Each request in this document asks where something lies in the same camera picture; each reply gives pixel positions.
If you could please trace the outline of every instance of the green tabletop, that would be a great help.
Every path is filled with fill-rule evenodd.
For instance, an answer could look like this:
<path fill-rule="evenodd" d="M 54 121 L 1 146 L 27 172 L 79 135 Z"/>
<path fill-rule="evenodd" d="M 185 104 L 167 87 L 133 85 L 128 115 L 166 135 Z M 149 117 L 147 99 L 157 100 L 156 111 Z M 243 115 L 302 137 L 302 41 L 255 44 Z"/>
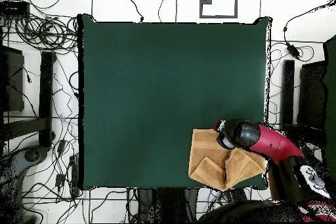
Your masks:
<path fill-rule="evenodd" d="M 188 176 L 192 130 L 264 121 L 267 18 L 83 24 L 84 188 L 202 187 Z"/>

